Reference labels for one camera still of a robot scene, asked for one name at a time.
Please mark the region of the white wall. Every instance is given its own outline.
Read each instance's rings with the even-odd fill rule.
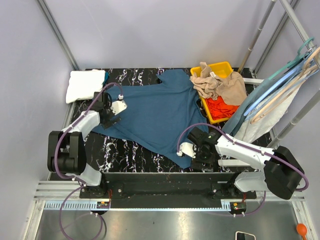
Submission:
[[[62,127],[71,66],[34,0],[2,1],[0,32],[0,239],[18,240],[48,176],[48,134]]]
[[[240,65],[270,0],[47,0],[80,68]],[[247,66],[282,13],[276,3]]]
[[[318,0],[303,0],[296,8],[296,15],[303,24],[310,37],[315,37],[315,43],[320,41],[319,24],[320,2]],[[270,55],[265,61],[259,78],[265,78],[292,60],[297,53],[302,40],[291,22],[284,28],[283,32]],[[275,126],[279,133],[299,110],[311,99],[320,88],[320,73],[317,73],[304,83],[288,109]],[[296,127],[281,141],[281,145],[288,147],[299,163],[302,165],[306,176],[310,181],[310,187],[304,192],[308,209],[311,212],[317,234],[320,237],[320,210],[319,210],[319,136],[320,136],[320,103],[318,103]]]

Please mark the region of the yellow basket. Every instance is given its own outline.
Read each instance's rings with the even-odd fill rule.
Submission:
[[[212,69],[214,74],[218,75],[220,78],[226,78],[227,76],[229,76],[229,74],[233,72],[233,69],[231,68],[230,63],[227,61],[209,64],[208,66]],[[191,68],[190,72],[191,72],[191,75],[196,73],[196,75],[200,77],[201,67],[199,66],[193,67]],[[202,105],[204,106],[204,110],[206,112],[206,115],[207,115],[207,118],[209,119],[210,124],[225,122],[229,119],[229,117],[225,117],[218,120],[213,120],[211,117],[208,105],[206,103],[206,100],[201,96],[200,96],[200,99],[201,99]]]

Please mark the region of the red cloth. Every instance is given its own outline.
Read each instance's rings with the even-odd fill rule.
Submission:
[[[217,100],[207,98],[205,99],[205,102],[209,108],[213,120],[231,118],[231,116],[236,112],[236,110],[239,107],[225,104],[221,96],[218,96]]]

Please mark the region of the white towel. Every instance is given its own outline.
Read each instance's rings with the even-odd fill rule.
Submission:
[[[288,107],[294,100],[297,92],[300,88],[295,90],[286,100],[284,100],[279,106],[277,106],[273,111],[267,114],[265,117],[260,119],[255,123],[250,123],[250,119],[244,121],[239,129],[239,131],[234,136],[236,139],[241,141],[252,143],[254,140],[260,138],[263,134],[269,132],[274,125],[282,118],[282,116],[287,112]],[[260,102],[254,110],[260,108],[268,99],[270,95],[266,97],[262,102]]]
[[[76,100],[93,99],[95,92],[100,92],[105,81],[106,71],[72,71],[69,86],[66,90],[65,102],[67,104]]]

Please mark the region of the marble surface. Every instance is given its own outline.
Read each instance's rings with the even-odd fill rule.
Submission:
[[[159,84],[156,74],[162,74],[167,68],[126,68],[105,69],[109,73],[108,83],[119,83],[123,86],[143,86]],[[190,68],[183,68],[190,75]],[[251,78],[248,69],[243,72],[244,77]],[[247,85],[246,90],[250,93],[254,87]],[[77,101],[75,104],[72,121],[84,111],[91,100]],[[91,132],[85,141],[87,162],[101,172],[199,172],[191,168],[182,169],[167,157],[151,152],[136,142],[116,139]],[[267,133],[260,137],[254,144],[266,147],[271,141]],[[219,168],[215,172],[237,172],[244,169]]]

